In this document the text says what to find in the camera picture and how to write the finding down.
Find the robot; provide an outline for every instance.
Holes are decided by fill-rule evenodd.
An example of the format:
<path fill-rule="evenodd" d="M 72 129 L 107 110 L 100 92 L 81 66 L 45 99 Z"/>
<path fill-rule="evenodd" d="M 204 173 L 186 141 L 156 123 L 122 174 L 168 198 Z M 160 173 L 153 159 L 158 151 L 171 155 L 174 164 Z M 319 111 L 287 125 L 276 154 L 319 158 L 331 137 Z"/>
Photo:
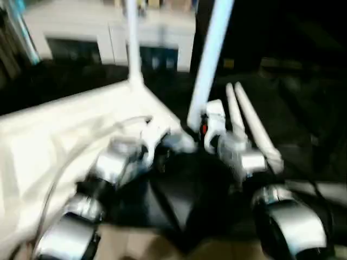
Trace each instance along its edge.
<path fill-rule="evenodd" d="M 247 98 L 239 83 L 235 89 L 238 96 Z M 262 151 L 252 148 L 230 84 L 227 94 L 233 102 L 230 114 L 234 131 L 226 130 L 221 101 L 210 101 L 201 114 L 200 148 L 227 165 L 250 198 L 249 207 L 264 253 L 273 259 L 333 259 L 322 221 L 278 181 L 275 170 L 281 168 L 281 161 L 271 166 Z M 155 120 L 142 131 L 140 143 L 112 139 L 85 180 L 76 184 L 77 192 L 62 217 L 37 242 L 34 259 L 93 259 L 100 240 L 97 227 L 112 203 L 110 198 L 153 167 L 159 148 L 184 151 L 174 139 L 169 129 Z"/>
<path fill-rule="evenodd" d="M 237 83 L 235 89 L 228 84 L 226 88 L 232 132 L 226 130 L 221 101 L 207 102 L 233 4 L 234 1 L 215 1 L 187 120 L 198 136 L 196 142 L 187 141 L 186 132 L 170 133 L 170 128 L 156 118 L 143 129 L 140 142 L 111 139 L 85 179 L 76 183 L 76 194 L 65 205 L 60 218 L 37 238 L 33 259 L 93 259 L 100 240 L 97 227 L 123 187 L 146 176 L 161 155 L 167 158 L 196 149 L 226 165 L 239 189 L 249 198 L 265 254 L 272 259 L 334 259 L 326 228 L 318 215 L 277 178 L 283 169 L 280 153 L 273 147 L 241 84 Z M 143 80 L 134 0 L 127 1 L 127 18 L 131 35 L 129 81 L 140 85 Z M 257 148 L 245 134 L 238 104 Z"/>

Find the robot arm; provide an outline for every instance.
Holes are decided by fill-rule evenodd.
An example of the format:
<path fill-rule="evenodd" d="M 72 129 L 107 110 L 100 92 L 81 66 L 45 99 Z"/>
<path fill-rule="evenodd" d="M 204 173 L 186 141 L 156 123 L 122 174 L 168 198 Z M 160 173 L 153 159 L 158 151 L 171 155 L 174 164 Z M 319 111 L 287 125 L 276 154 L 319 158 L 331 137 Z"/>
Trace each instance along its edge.
<path fill-rule="evenodd" d="M 168 133 L 167 127 L 151 121 L 142 131 L 142 143 L 113 139 L 102 151 L 76 194 L 64 208 L 63 216 L 41 237 L 34 259 L 93 259 L 100 240 L 98 224 L 112 203 L 118 187 L 146 172 L 154 151 Z"/>
<path fill-rule="evenodd" d="M 232 88 L 230 85 L 227 86 L 229 94 L 232 92 L 230 87 Z M 212 108 L 215 108 L 216 102 L 211 102 L 213 102 Z M 235 123 L 233 121 L 235 115 L 232 113 L 235 111 L 239 113 L 235 106 L 237 104 L 234 104 L 233 111 L 230 110 L 232 123 Z M 224 113 L 219 115 L 220 121 L 225 120 Z M 242 123 L 240 115 L 236 118 Z M 207 133 L 211 128 L 214 129 L 208 124 Z M 217 156 L 230 167 L 234 179 L 245 195 L 250 198 L 250 206 L 263 251 L 273 259 L 331 259 L 333 252 L 328 246 L 324 225 L 318 215 L 295 198 L 286 186 L 278 181 L 274 171 L 271 171 L 273 165 L 270 162 L 267 163 L 268 158 L 264 156 L 264 153 L 252 148 L 247 136 L 240 133 L 242 128 L 236 129 L 238 132 L 232 133 L 224 128 L 223 133 L 222 127 L 219 126 L 219 131 L 213 132 L 212 136 L 205 135 L 205 143 L 213 138 L 218 139 L 213 144 L 214 149 L 207 151 L 215 151 Z"/>

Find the wire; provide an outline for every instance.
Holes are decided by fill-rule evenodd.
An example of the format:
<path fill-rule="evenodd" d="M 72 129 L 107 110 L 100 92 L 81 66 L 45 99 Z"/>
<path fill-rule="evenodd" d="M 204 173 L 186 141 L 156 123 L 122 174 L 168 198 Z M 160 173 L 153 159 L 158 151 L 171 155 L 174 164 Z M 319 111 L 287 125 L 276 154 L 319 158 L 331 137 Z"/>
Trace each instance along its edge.
<path fill-rule="evenodd" d="M 88 138 L 87 140 L 85 140 L 83 142 L 83 144 L 79 144 L 78 146 L 76 146 L 75 148 L 73 148 L 73 150 L 70 152 L 68 158 L 64 161 L 64 163 L 59 166 L 56 170 L 55 170 L 55 176 L 54 179 L 51 182 L 50 188 L 45 196 L 44 199 L 44 203 L 43 203 L 43 208 L 40 214 L 40 219 L 38 221 L 38 225 L 37 225 L 37 230 L 34 236 L 34 239 L 32 240 L 32 244 L 33 244 L 33 250 L 31 252 L 31 256 L 30 259 L 32 259 L 33 257 L 33 253 L 34 253 L 34 249 L 37 246 L 37 242 L 38 239 L 40 237 L 40 234 L 42 232 L 43 229 L 43 224 L 47 215 L 47 211 L 48 211 L 48 206 L 49 206 L 49 202 L 52 198 L 52 195 L 54 194 L 54 191 L 57 187 L 57 184 L 60 180 L 60 178 L 63 176 L 63 173 L 65 171 L 65 169 L 83 152 L 85 151 L 91 144 L 93 144 L 95 141 L 107 136 L 108 134 L 113 133 L 116 129 L 118 128 L 122 128 L 126 123 L 129 122 L 136 122 L 138 120 L 145 120 L 146 123 L 148 124 L 151 120 L 152 120 L 152 116 L 134 116 L 131 118 L 127 118 L 123 121 L 120 122 L 116 122 L 114 123 L 111 127 L 108 127 L 106 129 L 103 129 L 102 131 L 98 132 L 96 135 L 92 136 L 91 138 Z M 14 259 L 16 257 L 16 255 L 19 252 L 19 248 L 21 247 L 23 243 L 20 243 L 17 247 L 15 247 L 14 251 L 11 253 L 10 255 L 10 259 Z"/>

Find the white panel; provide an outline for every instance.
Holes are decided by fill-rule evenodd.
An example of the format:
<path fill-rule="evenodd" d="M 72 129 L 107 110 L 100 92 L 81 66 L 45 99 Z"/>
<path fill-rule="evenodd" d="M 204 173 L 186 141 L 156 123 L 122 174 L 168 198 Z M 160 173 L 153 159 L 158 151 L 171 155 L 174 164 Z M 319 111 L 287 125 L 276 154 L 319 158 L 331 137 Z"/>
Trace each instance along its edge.
<path fill-rule="evenodd" d="M 52 59 L 52 52 L 46 39 L 48 36 L 61 39 L 96 41 L 102 63 L 114 63 L 110 31 L 107 24 L 30 21 L 27 26 L 36 51 L 42 59 Z"/>

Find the white bar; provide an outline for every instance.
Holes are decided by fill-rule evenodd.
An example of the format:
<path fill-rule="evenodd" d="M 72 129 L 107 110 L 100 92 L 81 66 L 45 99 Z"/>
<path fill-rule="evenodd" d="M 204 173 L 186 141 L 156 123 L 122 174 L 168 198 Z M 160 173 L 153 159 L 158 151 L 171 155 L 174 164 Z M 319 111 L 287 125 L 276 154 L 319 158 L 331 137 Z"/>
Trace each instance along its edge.
<path fill-rule="evenodd" d="M 137 34 L 137 4 L 136 0 L 126 0 L 126 14 L 128 20 L 128 65 L 129 81 L 134 87 L 143 86 L 141 73 L 140 47 Z"/>
<path fill-rule="evenodd" d="M 245 93 L 239 82 L 235 84 L 235 92 L 256 145 L 266 156 L 272 170 L 275 173 L 281 172 L 283 170 L 283 161 L 281 154 L 273 146 L 270 137 L 268 136 L 256 111 L 254 110 L 250 100 L 248 99 L 247 94 Z"/>
<path fill-rule="evenodd" d="M 216 0 L 213 7 L 187 119 L 193 131 L 200 127 L 201 110 L 208 101 L 233 5 L 234 0 Z"/>
<path fill-rule="evenodd" d="M 233 132 L 240 138 L 247 138 L 245 134 L 245 126 L 242 121 L 239 105 L 237 104 L 236 96 L 234 93 L 233 85 L 228 83 L 226 86 L 226 93 L 228 98 L 228 107 L 230 120 L 233 125 Z"/>

